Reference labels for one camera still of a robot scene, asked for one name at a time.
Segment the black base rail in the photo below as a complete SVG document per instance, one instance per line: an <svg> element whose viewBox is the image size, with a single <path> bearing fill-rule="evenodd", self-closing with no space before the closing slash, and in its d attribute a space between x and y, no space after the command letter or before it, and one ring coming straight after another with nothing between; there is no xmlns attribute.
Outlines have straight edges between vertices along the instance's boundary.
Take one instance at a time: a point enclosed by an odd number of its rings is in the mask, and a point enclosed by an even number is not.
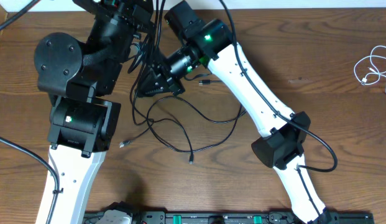
<svg viewBox="0 0 386 224"><path fill-rule="evenodd" d="M136 224L292 224L302 223L292 212L169 212L164 208L145 207L138 210L125 202L114 202L100 212L86 212L82 223L136 223Z"/></svg>

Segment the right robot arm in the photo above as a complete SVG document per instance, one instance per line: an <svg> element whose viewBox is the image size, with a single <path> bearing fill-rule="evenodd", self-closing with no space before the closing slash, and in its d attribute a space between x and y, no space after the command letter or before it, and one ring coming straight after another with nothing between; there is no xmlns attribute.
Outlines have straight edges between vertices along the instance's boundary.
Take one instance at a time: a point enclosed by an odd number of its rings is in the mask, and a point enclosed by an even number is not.
<svg viewBox="0 0 386 224"><path fill-rule="evenodd" d="M216 75L238 99L253 120L260 138L251 147L258 159L280 177L292 211L303 223L328 223L331 219L308 175L303 143L310 119L280 101L259 77L236 40L235 29L223 21L200 19L186 1L164 16L182 42L168 57L154 55L136 91L139 97L185 91L181 78L202 65Z"/></svg>

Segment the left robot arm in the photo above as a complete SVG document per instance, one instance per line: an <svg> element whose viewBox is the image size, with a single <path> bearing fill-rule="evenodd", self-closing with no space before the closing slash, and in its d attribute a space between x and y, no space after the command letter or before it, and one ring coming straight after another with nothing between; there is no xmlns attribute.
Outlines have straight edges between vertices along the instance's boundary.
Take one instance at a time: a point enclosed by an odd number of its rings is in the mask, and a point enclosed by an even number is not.
<svg viewBox="0 0 386 224"><path fill-rule="evenodd" d="M56 32L34 52L38 89L50 98L48 163L37 223L81 223L121 106L113 92L132 41L149 33L152 1L78 1L94 15L86 42Z"/></svg>

